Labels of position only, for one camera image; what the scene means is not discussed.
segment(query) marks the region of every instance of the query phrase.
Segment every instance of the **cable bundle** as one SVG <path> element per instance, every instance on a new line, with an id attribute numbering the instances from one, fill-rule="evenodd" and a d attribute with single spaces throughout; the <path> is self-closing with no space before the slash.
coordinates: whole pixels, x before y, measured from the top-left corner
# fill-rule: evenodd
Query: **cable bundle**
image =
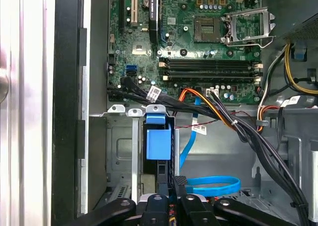
<path id="1" fill-rule="evenodd" d="M 125 91 L 108 89 L 109 94 L 118 94 L 145 105 L 153 104 L 146 99 L 147 93 L 139 88 L 129 77 L 123 77 L 121 83 L 125 87 Z M 248 143 L 256 152 L 266 172 L 291 197 L 293 201 L 291 205 L 297 209 L 301 225 L 308 226 L 308 203 L 306 198 L 274 147 L 250 124 L 231 115 L 214 93 L 212 93 L 211 99 L 208 99 L 201 93 L 186 88 L 181 93 L 180 100 L 183 100 L 187 93 L 195 94 L 207 106 L 187 104 L 163 93 L 159 95 L 156 104 L 162 104 L 167 110 L 175 112 L 198 113 L 221 120 L 229 128 L 236 131 L 240 140 Z"/>

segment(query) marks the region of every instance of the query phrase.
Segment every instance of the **black plastic clip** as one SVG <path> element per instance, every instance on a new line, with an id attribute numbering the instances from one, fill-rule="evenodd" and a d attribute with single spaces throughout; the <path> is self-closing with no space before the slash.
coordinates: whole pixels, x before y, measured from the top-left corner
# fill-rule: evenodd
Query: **black plastic clip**
<path id="1" fill-rule="evenodd" d="M 306 209 L 306 208 L 308 208 L 308 203 L 306 203 L 306 204 L 296 204 L 295 202 L 291 202 L 290 206 L 292 208 L 297 208 L 297 209 L 300 209 L 300 208 Z"/>

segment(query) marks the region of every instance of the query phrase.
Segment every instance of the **blue drive bracket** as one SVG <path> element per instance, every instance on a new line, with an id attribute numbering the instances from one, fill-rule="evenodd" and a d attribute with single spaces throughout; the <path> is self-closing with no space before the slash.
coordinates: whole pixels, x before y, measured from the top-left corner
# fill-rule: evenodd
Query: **blue drive bracket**
<path id="1" fill-rule="evenodd" d="M 146 124 L 165 125 L 165 114 L 147 114 Z M 171 125 L 167 127 L 147 130 L 148 160 L 171 160 Z"/>

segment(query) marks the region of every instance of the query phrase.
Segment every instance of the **motherboard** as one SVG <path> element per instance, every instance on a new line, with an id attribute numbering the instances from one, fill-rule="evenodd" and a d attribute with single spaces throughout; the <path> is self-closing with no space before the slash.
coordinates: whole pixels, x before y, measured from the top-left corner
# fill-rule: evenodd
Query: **motherboard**
<path id="1" fill-rule="evenodd" d="M 130 76 L 145 91 L 155 85 L 175 98 L 190 87 L 225 104 L 257 104 L 261 48 L 231 46 L 226 37 L 229 14 L 260 7 L 261 0 L 110 0 L 108 85 L 120 89 L 120 78 Z M 259 15 L 235 24 L 238 39 L 261 35 Z"/>

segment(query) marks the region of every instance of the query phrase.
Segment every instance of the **cable tie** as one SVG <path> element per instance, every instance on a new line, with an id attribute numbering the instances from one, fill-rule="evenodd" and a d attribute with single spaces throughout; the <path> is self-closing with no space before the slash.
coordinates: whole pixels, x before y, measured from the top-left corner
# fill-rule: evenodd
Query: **cable tie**
<path id="1" fill-rule="evenodd" d="M 299 209 L 299 208 L 304 208 L 304 209 L 306 209 L 306 208 L 308 207 L 308 203 L 306 203 L 306 204 L 296 204 L 295 202 L 291 202 L 291 203 L 290 203 L 290 206 L 291 206 L 292 208 L 297 208 L 297 209 Z"/>
<path id="2" fill-rule="evenodd" d="M 234 120 L 231 125 L 233 126 L 234 124 L 238 123 L 237 120 Z"/>

